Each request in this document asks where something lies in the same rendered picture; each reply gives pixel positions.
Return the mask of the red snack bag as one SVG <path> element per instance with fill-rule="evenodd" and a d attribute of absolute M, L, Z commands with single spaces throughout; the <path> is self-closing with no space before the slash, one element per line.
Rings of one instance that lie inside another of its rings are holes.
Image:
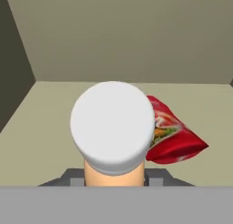
<path fill-rule="evenodd" d="M 173 164 L 193 158 L 208 144 L 190 130 L 170 110 L 153 96 L 147 97 L 155 113 L 154 139 L 146 160 L 157 164 Z"/>

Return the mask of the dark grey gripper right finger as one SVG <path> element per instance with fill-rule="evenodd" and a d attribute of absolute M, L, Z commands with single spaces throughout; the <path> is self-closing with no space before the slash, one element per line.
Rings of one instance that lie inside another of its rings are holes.
<path fill-rule="evenodd" d="M 165 168 L 146 168 L 144 185 L 149 187 L 192 187 L 192 184 L 174 178 Z"/>

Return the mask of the beige bottle with white cap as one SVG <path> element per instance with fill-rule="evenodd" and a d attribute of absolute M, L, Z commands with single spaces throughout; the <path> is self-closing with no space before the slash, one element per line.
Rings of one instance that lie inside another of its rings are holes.
<path fill-rule="evenodd" d="M 71 111 L 70 130 L 84 157 L 86 185 L 142 187 L 154 127 L 153 107 L 137 87 L 107 81 L 85 91 Z"/>

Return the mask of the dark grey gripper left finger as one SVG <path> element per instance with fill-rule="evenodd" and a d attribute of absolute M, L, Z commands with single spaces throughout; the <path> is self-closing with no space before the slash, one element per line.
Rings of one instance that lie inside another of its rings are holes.
<path fill-rule="evenodd" d="M 55 178 L 44 183 L 43 187 L 84 187 L 85 174 L 82 168 L 68 168 L 60 178 Z"/>

